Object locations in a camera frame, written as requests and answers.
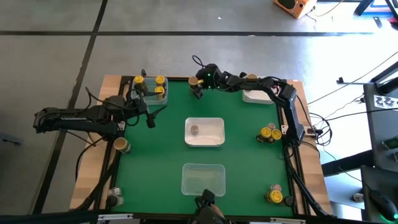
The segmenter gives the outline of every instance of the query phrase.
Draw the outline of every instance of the orange device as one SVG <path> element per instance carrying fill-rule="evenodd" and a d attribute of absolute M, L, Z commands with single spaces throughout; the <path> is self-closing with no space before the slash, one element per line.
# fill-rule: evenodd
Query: orange device
<path fill-rule="evenodd" d="M 314 8 L 317 0 L 274 0 L 274 3 L 292 16 L 300 19 Z"/>

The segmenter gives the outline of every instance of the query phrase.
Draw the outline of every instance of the gray floor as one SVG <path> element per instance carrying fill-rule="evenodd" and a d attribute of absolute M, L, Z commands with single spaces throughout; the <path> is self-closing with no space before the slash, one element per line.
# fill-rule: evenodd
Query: gray floor
<path fill-rule="evenodd" d="M 320 4 L 323 12 L 335 3 Z M 372 35 L 341 37 L 97 37 L 76 107 L 88 101 L 84 87 L 98 94 L 103 75 L 136 75 L 142 68 L 151 75 L 192 76 L 198 65 L 191 55 L 205 63 L 217 63 L 232 73 L 241 71 L 266 76 L 303 80 L 307 100 L 312 101 L 338 88 L 335 80 L 354 80 L 393 54 L 397 32 L 383 22 L 378 29 L 373 19 L 352 15 L 358 3 L 342 4 L 332 16 L 295 20 L 270 1 L 110 1 L 101 23 L 102 31 L 264 31 L 264 32 L 375 32 Z M 2 1 L 0 30 L 84 30 L 93 29 L 101 1 Z M 0 36 L 0 133 L 23 140 L 23 146 L 1 144 L 0 214 L 29 213 L 40 178 L 44 173 L 55 133 L 36 134 L 33 114 L 46 106 L 67 105 L 90 37 Z M 327 115 L 345 101 L 359 96 L 361 88 L 349 86 L 310 106 Z M 340 112 L 362 111 L 353 105 Z M 336 131 L 326 150 L 336 158 L 370 148 L 366 115 L 358 120 L 341 120 L 333 127 L 350 125 L 352 132 Z M 44 212 L 69 208 L 74 186 L 77 155 L 85 143 L 67 136 L 45 203 Z M 322 163 L 332 160 L 322 152 Z M 336 187 L 328 180 L 331 200 Z"/>

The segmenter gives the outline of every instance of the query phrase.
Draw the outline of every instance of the green table surface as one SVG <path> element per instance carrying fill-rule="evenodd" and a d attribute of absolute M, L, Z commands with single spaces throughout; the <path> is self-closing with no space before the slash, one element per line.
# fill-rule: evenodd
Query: green table surface
<path fill-rule="evenodd" d="M 282 143 L 259 143 L 256 135 L 268 123 L 279 127 L 275 105 L 245 103 L 242 92 L 208 90 L 196 99 L 187 82 L 169 82 L 168 107 L 155 119 L 156 127 L 139 124 L 127 127 L 132 145 L 122 154 L 116 186 L 124 204 L 115 212 L 192 214 L 195 196 L 182 194 L 182 167 L 186 163 L 222 164 L 226 170 L 226 193 L 216 197 L 225 215 L 291 217 L 289 207 L 266 202 L 270 184 L 280 184 L 289 194 Z M 159 105 L 149 106 L 151 111 Z M 184 140 L 189 117 L 223 118 L 225 142 L 220 147 L 189 147 Z"/>

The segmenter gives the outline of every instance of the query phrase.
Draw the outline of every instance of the transparent box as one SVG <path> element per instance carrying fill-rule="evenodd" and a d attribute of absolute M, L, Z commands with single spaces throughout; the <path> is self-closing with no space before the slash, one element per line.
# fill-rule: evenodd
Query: transparent box
<path fill-rule="evenodd" d="M 198 126 L 198 133 L 191 128 Z M 185 142 L 191 147 L 218 147 L 225 142 L 222 118 L 187 118 L 185 120 Z"/>
<path fill-rule="evenodd" d="M 225 194 L 225 167 L 220 164 L 184 164 L 181 192 L 184 195 L 201 195 L 205 189 L 217 197 Z"/>
<path fill-rule="evenodd" d="M 155 82 L 156 77 L 144 77 L 144 82 L 148 87 L 149 92 L 155 92 L 156 82 Z M 169 81 L 166 77 L 165 78 L 165 93 L 164 93 L 164 98 L 161 100 L 157 99 L 157 96 L 144 96 L 144 101 L 146 102 L 147 105 L 164 105 L 167 103 L 167 96 L 169 94 Z M 139 97 L 137 96 L 137 93 L 135 91 L 131 92 L 131 98 L 136 98 Z"/>

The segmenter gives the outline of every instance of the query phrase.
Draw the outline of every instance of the wooden table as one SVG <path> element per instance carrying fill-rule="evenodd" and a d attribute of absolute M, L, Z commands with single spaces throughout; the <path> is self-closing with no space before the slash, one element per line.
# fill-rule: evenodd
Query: wooden table
<path fill-rule="evenodd" d="M 120 75 L 105 75 L 103 84 L 101 87 L 101 91 L 99 93 L 99 99 L 104 100 L 105 98 L 117 95 L 119 92 L 119 86 L 121 82 Z M 308 115 L 308 106 L 307 101 L 305 99 L 303 83 L 297 80 L 289 80 L 289 84 L 293 85 L 297 89 L 297 95 L 303 101 L 304 108 L 306 109 L 307 116 Z M 297 116 L 299 121 L 304 126 L 309 126 L 307 119 L 305 118 L 305 114 L 298 100 L 295 101 Z M 94 141 L 99 139 L 98 135 L 92 135 Z M 315 145 L 314 138 L 304 137 L 304 141 L 312 143 Z M 73 192 L 72 201 L 70 204 L 70 208 L 75 208 L 83 203 L 84 199 L 90 194 L 95 185 L 98 183 L 101 167 L 103 165 L 104 155 L 106 149 L 106 142 L 101 141 L 97 144 L 96 147 L 93 147 L 85 152 L 83 158 L 81 160 L 79 175 L 77 178 L 77 182 L 75 185 L 75 190 Z M 312 146 L 301 144 L 299 147 L 300 150 L 300 158 L 302 163 L 302 169 L 304 173 L 305 185 L 315 198 L 315 200 L 322 206 L 322 208 L 331 214 L 330 201 L 328 198 L 328 194 L 326 191 L 325 180 L 323 178 L 322 167 L 319 161 L 319 155 L 316 150 Z M 109 181 L 104 186 L 105 189 L 109 188 Z M 108 191 L 104 190 L 100 208 L 105 207 L 105 200 Z M 297 198 L 298 205 L 298 213 L 304 214 L 302 197 L 300 194 L 300 189 L 295 184 L 295 193 Z"/>

